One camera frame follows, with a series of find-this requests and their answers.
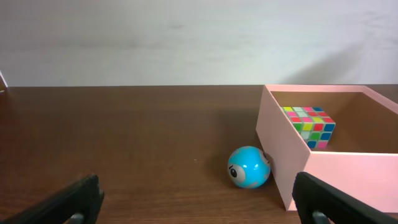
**wall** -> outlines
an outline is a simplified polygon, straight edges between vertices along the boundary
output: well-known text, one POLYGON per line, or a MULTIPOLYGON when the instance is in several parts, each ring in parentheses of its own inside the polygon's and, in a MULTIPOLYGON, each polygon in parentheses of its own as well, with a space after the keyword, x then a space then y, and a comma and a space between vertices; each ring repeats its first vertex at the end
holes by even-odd
POLYGON ((9 86, 398 83, 395 0, 2 0, 9 86))

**puzzle cube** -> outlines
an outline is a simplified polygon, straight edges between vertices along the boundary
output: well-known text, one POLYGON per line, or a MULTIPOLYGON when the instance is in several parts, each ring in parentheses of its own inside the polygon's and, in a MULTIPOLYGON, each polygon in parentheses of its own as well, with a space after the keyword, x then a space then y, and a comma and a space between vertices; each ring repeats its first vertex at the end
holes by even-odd
POLYGON ((326 148, 336 123, 320 107, 281 107, 309 148, 326 148))

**ball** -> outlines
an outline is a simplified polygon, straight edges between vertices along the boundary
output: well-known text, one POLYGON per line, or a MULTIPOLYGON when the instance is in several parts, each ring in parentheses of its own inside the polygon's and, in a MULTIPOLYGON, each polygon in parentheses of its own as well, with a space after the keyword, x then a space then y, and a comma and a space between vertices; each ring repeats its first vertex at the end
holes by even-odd
POLYGON ((270 173, 271 166, 266 154, 256 147, 240 147, 229 157, 228 174, 238 187, 259 187, 266 182, 270 173))

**yellow square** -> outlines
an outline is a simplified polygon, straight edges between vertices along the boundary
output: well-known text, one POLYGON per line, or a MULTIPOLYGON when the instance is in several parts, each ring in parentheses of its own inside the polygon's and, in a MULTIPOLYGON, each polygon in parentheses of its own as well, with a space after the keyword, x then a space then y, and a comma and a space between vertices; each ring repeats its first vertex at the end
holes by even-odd
POLYGON ((285 111, 293 111, 293 108, 289 107, 289 106, 284 106, 284 110, 285 111))
POLYGON ((315 123, 324 123, 321 118, 312 118, 315 123))
POLYGON ((303 131, 311 131, 312 123, 304 123, 303 131))

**blue square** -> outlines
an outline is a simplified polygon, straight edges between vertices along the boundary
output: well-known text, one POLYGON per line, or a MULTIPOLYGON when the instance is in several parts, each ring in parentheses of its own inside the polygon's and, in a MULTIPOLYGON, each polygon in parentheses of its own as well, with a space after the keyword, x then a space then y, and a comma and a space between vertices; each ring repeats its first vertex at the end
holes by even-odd
POLYGON ((315 111, 323 111, 322 108, 312 108, 312 109, 315 110, 315 111))
POLYGON ((316 142, 316 141, 308 141, 307 145, 308 145, 310 148, 314 148, 314 147, 317 145, 317 142, 316 142))
POLYGON ((326 124, 325 128, 324 128, 324 131, 333 131, 334 128, 335 128, 334 124, 326 124))
POLYGON ((321 140, 329 140, 331 133, 322 133, 321 140))

